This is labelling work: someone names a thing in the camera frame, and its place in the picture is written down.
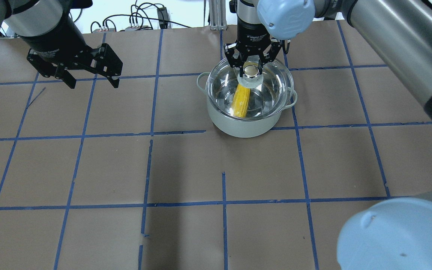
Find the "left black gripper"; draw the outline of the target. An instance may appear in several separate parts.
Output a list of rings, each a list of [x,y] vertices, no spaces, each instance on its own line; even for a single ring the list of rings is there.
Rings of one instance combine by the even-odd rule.
[[[29,63],[41,76],[62,80],[75,89],[77,80],[70,70],[85,70],[105,77],[117,89],[123,63],[107,43],[98,48],[86,44],[82,33],[69,17],[62,17],[49,32],[40,36],[28,36]]]

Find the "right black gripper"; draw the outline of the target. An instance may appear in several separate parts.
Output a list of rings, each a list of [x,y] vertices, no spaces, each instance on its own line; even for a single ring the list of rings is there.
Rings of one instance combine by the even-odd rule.
[[[263,24],[238,21],[237,38],[234,43],[226,44],[223,52],[230,67],[242,78],[250,56],[258,57],[258,72],[262,75],[264,66],[272,63],[281,49],[286,51],[286,41],[271,37]]]

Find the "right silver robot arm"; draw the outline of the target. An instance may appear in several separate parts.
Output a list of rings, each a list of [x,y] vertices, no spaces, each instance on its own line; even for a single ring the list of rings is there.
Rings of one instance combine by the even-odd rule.
[[[232,0],[238,38],[225,47],[242,68],[279,47],[314,18],[341,12],[421,104],[432,121],[432,4],[428,0]],[[432,191],[379,202],[343,225],[337,241],[343,270],[432,270]]]

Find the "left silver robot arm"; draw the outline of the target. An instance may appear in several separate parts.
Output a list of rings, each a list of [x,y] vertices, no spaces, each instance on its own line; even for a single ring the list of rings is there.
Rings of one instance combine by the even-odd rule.
[[[6,23],[29,45],[26,58],[43,77],[60,79],[73,89],[77,81],[70,70],[86,70],[117,88],[122,60],[109,44],[87,45],[69,15],[92,5],[91,0],[0,0],[0,26]]]

